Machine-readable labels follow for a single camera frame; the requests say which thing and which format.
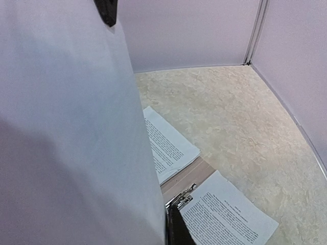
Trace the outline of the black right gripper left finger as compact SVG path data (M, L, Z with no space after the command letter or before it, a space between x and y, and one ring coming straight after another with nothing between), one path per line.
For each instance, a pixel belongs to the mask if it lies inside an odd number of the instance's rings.
M94 0L102 21L109 27L116 24L118 0Z

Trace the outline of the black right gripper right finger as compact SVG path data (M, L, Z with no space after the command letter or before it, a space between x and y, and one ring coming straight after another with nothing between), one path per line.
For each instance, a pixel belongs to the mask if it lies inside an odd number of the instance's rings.
M195 245L190 232L176 205L168 208L167 214L167 238L171 245Z

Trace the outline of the white text sheet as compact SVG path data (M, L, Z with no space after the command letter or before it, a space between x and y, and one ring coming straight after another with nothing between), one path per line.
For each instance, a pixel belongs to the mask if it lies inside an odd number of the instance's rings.
M170 125L152 107L143 110L155 170L160 185L193 163L200 150Z
M191 193L181 215L195 244L265 244L278 227L218 171Z

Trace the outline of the brown plastic folder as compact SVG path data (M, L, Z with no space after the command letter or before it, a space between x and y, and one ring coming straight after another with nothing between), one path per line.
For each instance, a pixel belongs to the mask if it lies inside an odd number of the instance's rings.
M189 166L161 184L164 202L168 203L172 198L194 183L197 186L201 185L214 172L215 169L211 165L201 157L198 157Z

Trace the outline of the white paper stack remainder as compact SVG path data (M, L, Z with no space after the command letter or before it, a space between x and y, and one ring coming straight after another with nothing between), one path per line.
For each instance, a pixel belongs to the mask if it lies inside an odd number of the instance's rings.
M1 1L1 244L166 242L118 10Z

